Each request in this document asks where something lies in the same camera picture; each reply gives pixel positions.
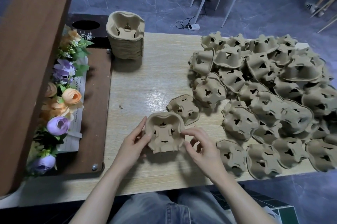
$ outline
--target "gray tile floor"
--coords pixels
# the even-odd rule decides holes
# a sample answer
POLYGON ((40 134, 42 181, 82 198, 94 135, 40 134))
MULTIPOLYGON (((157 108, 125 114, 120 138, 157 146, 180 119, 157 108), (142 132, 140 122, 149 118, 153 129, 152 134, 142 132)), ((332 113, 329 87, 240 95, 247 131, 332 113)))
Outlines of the gray tile floor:
MULTIPOLYGON (((0 0, 0 14, 8 2, 0 0)), ((321 18, 310 18, 303 9, 304 0, 237 0, 225 26, 221 28, 230 0, 221 0, 217 11, 214 11, 216 3, 206 2, 207 16, 200 16, 197 21, 200 30, 177 29, 176 21, 193 17, 200 2, 196 0, 190 8, 190 0, 72 0, 70 12, 104 15, 115 10, 135 12, 145 19, 147 32, 206 35, 219 30, 223 36, 242 33, 246 38, 256 38, 259 34, 290 34, 300 42, 309 43, 337 77, 337 23, 316 33, 337 13, 336 5, 321 18)), ((294 205, 301 224, 335 223, 336 180, 337 172, 332 171, 266 181, 252 180, 244 184, 248 189, 294 205)))

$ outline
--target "blue jeans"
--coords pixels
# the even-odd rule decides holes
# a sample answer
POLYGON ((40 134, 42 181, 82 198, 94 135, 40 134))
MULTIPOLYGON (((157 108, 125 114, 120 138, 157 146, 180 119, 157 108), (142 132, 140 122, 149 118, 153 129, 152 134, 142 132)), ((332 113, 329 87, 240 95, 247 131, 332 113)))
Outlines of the blue jeans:
POLYGON ((181 189, 177 202, 160 192, 132 195, 109 224, 231 223, 206 187, 181 189))

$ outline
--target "flower arrangement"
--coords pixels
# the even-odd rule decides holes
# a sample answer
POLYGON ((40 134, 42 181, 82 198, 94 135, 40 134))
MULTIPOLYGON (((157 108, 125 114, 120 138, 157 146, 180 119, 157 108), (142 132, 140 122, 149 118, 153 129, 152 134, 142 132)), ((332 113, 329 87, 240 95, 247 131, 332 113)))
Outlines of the flower arrangement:
POLYGON ((74 119, 73 113, 83 108, 82 95, 72 82, 89 69, 84 60, 90 54, 86 47, 93 44, 92 38, 91 33, 79 35, 69 26, 64 27, 27 159, 26 170, 30 175, 56 169, 56 146, 63 143, 74 119))

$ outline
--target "circular hole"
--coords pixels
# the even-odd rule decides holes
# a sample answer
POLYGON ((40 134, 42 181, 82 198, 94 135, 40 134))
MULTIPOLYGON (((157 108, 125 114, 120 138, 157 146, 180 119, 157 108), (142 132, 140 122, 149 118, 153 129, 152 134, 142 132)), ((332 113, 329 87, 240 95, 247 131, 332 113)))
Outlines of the circular hole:
POLYGON ((98 22, 90 20, 81 20, 72 23, 72 26, 79 30, 95 30, 101 25, 98 22))

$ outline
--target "light wood tabletop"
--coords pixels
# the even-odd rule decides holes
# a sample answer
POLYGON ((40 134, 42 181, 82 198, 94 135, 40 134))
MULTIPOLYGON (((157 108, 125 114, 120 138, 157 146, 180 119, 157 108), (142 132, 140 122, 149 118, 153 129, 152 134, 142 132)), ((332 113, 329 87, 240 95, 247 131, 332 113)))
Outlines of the light wood tabletop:
MULTIPOLYGON (((308 45, 298 43, 298 48, 308 45)), ((188 60, 194 51, 203 50, 200 36, 145 33, 142 60, 115 60, 111 75, 111 89, 104 152, 105 171, 111 166, 120 144, 142 117, 166 111, 172 98, 192 95, 189 86, 188 60)), ((187 126, 204 128, 214 141, 228 139, 221 127, 224 100, 213 113, 201 113, 200 119, 187 126)), ((257 143, 250 139, 243 145, 257 143)), ((137 163, 121 183, 118 195, 161 191, 199 185, 209 185, 197 166, 182 148, 179 152, 152 154, 137 163)), ((282 168, 282 175, 313 172, 308 159, 292 169, 282 168)), ((84 200, 99 181, 99 177, 49 176, 24 184, 17 192, 0 200, 0 208, 31 206, 84 200)), ((238 181, 253 179, 245 172, 238 181)))

